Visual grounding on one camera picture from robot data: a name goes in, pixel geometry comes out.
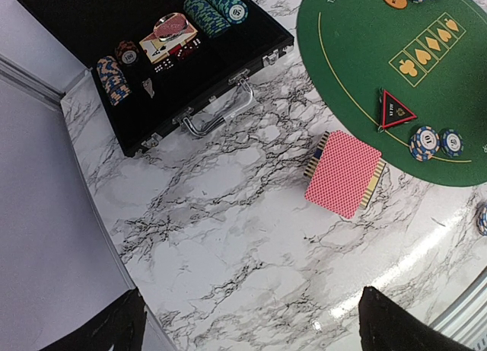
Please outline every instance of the black briefcase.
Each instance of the black briefcase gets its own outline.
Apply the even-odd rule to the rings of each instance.
[[[122,40],[139,41],[152,33],[165,15],[184,13],[185,0],[18,0],[51,34],[84,65],[92,68],[97,90],[125,155],[150,148],[155,135],[167,136],[184,125],[203,136],[221,125],[227,116],[217,116],[204,127],[194,126],[191,116],[215,98],[240,85],[247,104],[252,91],[247,78],[289,53],[293,36],[251,0],[247,19],[233,24],[219,37],[198,32],[201,43],[188,58],[173,68],[156,72],[139,50],[137,69],[121,65],[131,93],[116,106],[97,73],[97,61],[114,56]],[[189,22],[198,25],[188,17]],[[150,79],[151,86],[144,85]]]

